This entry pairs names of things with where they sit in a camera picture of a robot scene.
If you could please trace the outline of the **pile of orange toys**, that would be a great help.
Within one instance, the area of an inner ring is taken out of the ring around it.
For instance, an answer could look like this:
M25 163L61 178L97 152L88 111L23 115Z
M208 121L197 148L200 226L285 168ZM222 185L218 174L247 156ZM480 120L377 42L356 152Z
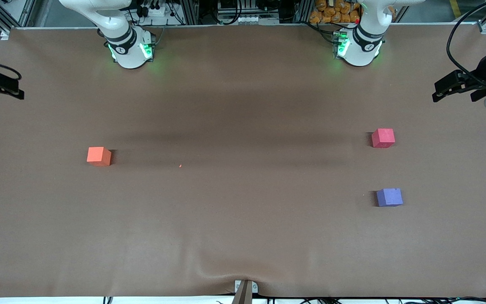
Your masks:
M314 0L308 22L324 23L359 23L363 7L357 0Z

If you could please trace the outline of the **orange foam block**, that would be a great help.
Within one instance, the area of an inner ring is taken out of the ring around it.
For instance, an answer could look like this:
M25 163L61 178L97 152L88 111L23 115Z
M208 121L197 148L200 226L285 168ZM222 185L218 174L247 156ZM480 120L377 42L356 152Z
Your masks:
M86 161L95 167L109 167L111 165L112 152L106 147L89 147Z

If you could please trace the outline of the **red foam block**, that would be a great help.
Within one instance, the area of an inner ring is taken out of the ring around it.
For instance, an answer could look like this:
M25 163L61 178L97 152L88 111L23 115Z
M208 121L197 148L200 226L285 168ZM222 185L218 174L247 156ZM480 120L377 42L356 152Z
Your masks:
M397 141L392 128L378 128L371 135L373 148L385 149L393 146Z

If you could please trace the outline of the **brown table mat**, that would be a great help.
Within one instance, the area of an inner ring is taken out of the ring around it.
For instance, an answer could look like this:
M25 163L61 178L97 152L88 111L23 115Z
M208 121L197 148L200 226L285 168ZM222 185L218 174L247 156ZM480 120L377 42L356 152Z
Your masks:
M174 27L131 71L94 29L13 30L0 298L486 298L486 108L431 98L450 30L392 26L355 68L304 25Z

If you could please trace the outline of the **purple foam block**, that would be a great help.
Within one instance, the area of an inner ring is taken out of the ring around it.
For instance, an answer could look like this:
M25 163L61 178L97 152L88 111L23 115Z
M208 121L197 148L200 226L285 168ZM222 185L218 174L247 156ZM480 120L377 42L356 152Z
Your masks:
M404 204L400 188L384 188L376 192L379 207L401 206Z

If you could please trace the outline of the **white power strip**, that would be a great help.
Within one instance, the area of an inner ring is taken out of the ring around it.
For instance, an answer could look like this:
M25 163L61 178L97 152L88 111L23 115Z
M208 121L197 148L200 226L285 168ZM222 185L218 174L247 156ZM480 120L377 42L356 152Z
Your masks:
M172 10L170 10L169 6L166 2L151 2L150 4L141 4L137 8L137 16L140 18L146 17L159 17L159 18L167 18L168 16L172 16Z

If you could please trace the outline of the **silver table clamp bracket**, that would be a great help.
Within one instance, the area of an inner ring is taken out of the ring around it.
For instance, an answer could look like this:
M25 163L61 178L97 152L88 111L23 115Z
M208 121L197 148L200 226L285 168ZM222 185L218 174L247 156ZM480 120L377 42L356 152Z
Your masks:
M235 281L235 296L231 304L252 304L253 298L259 292L258 284L251 280Z

